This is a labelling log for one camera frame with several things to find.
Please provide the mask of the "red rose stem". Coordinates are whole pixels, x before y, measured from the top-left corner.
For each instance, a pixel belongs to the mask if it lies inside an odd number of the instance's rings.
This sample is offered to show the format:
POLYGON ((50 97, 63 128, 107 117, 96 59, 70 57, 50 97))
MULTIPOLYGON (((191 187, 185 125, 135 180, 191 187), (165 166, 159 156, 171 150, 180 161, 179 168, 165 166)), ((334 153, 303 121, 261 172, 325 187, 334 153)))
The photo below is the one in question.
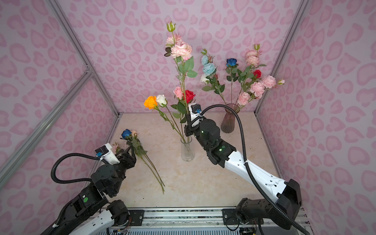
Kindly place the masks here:
POLYGON ((260 70, 253 71, 254 79, 259 79, 262 76, 262 72, 260 70))

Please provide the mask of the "white rose stem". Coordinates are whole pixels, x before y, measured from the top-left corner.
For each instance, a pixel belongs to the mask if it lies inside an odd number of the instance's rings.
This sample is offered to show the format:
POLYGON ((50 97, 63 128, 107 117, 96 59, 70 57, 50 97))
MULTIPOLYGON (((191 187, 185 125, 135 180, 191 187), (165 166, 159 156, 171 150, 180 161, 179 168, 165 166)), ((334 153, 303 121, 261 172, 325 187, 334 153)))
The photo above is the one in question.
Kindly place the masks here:
POLYGON ((200 81, 201 81, 201 83, 203 83, 205 85, 208 85, 209 82, 210 82, 210 80, 207 78, 207 76, 205 74, 201 75, 200 81))
POLYGON ((171 124, 172 128, 179 134, 180 138, 182 138, 181 130, 179 128, 179 125, 175 121, 172 112, 168 108, 168 102, 165 95, 157 95, 156 102, 158 103, 158 112, 160 114, 164 114, 164 120, 168 121, 171 124))

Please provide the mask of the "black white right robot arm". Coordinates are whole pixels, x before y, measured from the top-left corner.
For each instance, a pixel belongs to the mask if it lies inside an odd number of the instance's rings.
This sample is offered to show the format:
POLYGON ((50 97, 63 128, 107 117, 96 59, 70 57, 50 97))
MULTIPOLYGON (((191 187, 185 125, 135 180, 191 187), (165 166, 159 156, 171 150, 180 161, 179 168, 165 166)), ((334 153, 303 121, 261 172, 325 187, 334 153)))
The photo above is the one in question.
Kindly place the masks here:
POLYGON ((285 230, 294 227, 302 234, 308 235, 309 231, 295 220, 302 206, 299 183, 274 176, 247 159, 242 122, 236 111, 226 105, 223 105, 223 108, 230 111, 238 122, 242 150, 238 151, 223 140, 215 121, 204 116, 207 111, 217 107, 216 104, 202 109, 197 103, 190 104, 186 114, 185 135, 196 138, 212 164, 237 174, 253 185, 263 196, 258 200, 244 198, 239 202, 235 209, 238 222, 240 224, 255 222, 261 225, 261 221, 266 218, 285 230))

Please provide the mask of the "blue rose stem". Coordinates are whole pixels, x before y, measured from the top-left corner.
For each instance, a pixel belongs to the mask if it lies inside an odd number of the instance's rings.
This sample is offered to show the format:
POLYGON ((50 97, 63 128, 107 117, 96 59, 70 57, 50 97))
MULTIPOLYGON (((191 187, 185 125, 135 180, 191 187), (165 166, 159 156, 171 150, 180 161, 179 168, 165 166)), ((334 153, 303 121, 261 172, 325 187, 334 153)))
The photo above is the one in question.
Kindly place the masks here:
POLYGON ((226 60, 226 72, 228 74, 227 80, 231 82, 230 85, 230 94, 231 94, 231 103, 233 103, 233 84, 235 78, 237 77, 238 72, 238 61, 235 58, 229 58, 226 60))

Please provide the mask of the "clear glass vase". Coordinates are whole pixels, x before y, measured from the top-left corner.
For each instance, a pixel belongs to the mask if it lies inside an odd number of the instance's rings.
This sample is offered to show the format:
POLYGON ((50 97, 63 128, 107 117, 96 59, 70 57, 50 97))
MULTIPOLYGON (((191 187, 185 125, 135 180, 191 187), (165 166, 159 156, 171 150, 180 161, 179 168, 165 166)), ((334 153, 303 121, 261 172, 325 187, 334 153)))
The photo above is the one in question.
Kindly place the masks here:
POLYGON ((192 137, 187 137, 185 140, 181 139, 181 158, 185 162, 191 162, 195 158, 195 151, 192 142, 192 137))

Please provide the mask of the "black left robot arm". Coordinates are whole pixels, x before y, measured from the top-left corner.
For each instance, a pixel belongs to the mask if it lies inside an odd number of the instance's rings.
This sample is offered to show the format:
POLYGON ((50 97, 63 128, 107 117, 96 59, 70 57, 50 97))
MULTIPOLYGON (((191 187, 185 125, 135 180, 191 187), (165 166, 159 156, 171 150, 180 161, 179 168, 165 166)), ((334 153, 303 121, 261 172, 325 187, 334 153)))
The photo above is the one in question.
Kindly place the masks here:
POLYGON ((91 223, 83 226, 83 229, 90 234, 95 234, 113 225, 131 225, 132 217, 124 202, 122 200, 109 202, 108 198, 117 196, 121 184, 126 178, 126 171, 133 168, 136 161, 136 154, 131 146, 121 150, 118 154, 113 154, 110 146, 106 145, 96 149, 95 157, 81 153, 69 153, 60 157, 51 170, 51 178, 54 182, 58 184, 73 184, 87 181, 89 185, 62 208, 57 219, 43 234, 68 235, 104 206, 106 206, 106 209, 91 223), (56 175, 57 168, 65 159, 70 157, 103 161, 104 164, 89 178, 59 179, 56 175))

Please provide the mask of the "purple ribbed glass vase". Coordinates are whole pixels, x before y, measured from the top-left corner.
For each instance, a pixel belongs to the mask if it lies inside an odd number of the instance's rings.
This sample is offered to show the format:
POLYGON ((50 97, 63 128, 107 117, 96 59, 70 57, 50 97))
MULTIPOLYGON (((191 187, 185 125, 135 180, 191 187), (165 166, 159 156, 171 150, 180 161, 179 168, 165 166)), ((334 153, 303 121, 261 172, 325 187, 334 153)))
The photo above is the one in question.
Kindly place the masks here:
MULTIPOLYGON (((233 109, 236 113, 239 113, 240 107, 237 104, 228 104, 229 108, 233 109)), ((224 133, 232 133, 235 129, 236 117, 229 109, 225 109, 226 114, 221 124, 221 131, 224 133)))

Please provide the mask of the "pale pink white flower bunch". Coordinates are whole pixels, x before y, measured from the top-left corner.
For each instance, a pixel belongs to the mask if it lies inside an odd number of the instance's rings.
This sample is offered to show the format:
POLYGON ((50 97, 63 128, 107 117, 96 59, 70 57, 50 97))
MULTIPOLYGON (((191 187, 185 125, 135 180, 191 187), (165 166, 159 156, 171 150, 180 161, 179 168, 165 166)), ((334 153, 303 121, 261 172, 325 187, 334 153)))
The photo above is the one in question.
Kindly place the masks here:
POLYGON ((112 152, 117 155, 122 150, 122 147, 119 145, 119 143, 112 144, 112 152))

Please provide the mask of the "pink rose spray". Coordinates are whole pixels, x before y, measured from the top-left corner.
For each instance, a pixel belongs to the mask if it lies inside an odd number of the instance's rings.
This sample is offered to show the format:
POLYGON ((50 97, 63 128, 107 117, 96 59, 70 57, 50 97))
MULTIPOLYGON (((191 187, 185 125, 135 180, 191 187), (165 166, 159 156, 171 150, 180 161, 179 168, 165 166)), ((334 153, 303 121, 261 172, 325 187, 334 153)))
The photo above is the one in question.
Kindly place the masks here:
POLYGON ((181 87, 184 93, 184 102, 186 106, 186 119, 189 113, 189 104, 186 102, 186 79, 197 77, 197 72, 193 70, 193 48, 188 43, 184 42, 182 37, 176 31, 176 24, 172 21, 168 21, 166 24, 167 31, 170 33, 165 43, 165 57, 173 59, 177 69, 177 79, 179 80, 179 87, 181 87))
POLYGON ((243 92, 238 96, 237 105, 238 107, 246 106, 249 103, 251 96, 247 92, 243 92))

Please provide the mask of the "light blue flower spray stem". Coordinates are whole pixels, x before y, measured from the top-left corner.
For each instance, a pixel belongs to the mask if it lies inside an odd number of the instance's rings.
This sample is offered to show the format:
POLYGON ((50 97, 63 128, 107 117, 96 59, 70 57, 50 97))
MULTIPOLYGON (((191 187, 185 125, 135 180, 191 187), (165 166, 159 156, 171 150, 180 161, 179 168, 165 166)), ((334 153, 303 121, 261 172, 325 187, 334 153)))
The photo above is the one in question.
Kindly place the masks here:
POLYGON ((221 99, 223 100, 224 104, 227 104, 225 101, 223 92, 225 90, 225 85, 221 84, 218 79, 217 74, 217 66, 214 64, 214 56, 208 54, 206 49, 201 51, 201 65, 202 65, 202 72, 207 76, 210 80, 208 85, 205 85, 202 90, 205 92, 213 91, 215 94, 220 95, 221 99))

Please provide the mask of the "pink orange mixed flower stem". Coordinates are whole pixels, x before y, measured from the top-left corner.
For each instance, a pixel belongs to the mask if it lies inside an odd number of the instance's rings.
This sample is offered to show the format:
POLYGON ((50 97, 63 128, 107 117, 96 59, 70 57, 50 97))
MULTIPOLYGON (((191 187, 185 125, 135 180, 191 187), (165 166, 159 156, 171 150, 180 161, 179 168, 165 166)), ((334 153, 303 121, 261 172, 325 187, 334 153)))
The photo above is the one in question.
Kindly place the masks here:
POLYGON ((285 80, 284 79, 281 79, 281 80, 276 80, 275 77, 271 76, 271 75, 268 75, 268 76, 265 76, 264 78, 262 78, 260 81, 258 82, 254 82, 250 88, 249 88, 249 92, 256 98, 256 99, 261 99, 263 94, 272 89, 272 88, 275 88, 277 86, 282 86, 285 84, 285 80))

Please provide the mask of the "single pink rose stem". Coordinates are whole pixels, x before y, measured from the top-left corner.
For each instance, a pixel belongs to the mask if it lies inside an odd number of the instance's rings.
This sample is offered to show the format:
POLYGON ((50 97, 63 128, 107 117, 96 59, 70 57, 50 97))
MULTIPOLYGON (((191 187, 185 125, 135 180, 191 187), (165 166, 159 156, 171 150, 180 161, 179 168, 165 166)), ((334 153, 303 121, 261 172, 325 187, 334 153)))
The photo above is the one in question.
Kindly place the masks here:
POLYGON ((174 97, 177 99, 177 104, 171 105, 172 108, 176 109, 179 113, 179 123, 181 126, 182 141, 184 144, 188 143, 188 138, 185 135, 183 124, 187 121, 186 119, 186 106, 184 102, 184 93, 181 87, 176 87, 173 91, 174 97))

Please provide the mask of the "pink rose spray stem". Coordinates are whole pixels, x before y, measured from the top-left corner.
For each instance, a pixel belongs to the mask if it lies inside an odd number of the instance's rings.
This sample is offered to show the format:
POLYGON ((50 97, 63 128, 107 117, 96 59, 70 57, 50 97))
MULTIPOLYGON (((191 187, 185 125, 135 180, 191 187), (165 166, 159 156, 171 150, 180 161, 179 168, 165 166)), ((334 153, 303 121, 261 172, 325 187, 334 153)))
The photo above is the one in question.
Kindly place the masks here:
POLYGON ((259 70, 260 67, 266 67, 265 64, 260 62, 261 54, 260 44, 254 44, 254 48, 246 53, 245 62, 247 66, 244 70, 238 72, 241 91, 246 92, 254 82, 261 80, 261 78, 254 79, 253 74, 253 71, 259 70))

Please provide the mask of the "orange rose stem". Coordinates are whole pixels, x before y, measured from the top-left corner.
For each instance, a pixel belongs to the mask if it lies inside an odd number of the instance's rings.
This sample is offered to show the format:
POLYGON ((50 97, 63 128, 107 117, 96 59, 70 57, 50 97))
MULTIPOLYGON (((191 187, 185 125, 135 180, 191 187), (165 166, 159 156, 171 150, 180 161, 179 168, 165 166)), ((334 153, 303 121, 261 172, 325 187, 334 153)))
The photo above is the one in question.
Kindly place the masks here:
POLYGON ((169 122, 172 129, 175 130, 181 138, 181 141, 186 144, 182 131, 178 128, 178 124, 174 119, 172 112, 168 108, 168 101, 165 95, 149 96, 145 102, 145 108, 149 110, 156 110, 164 121, 169 122))

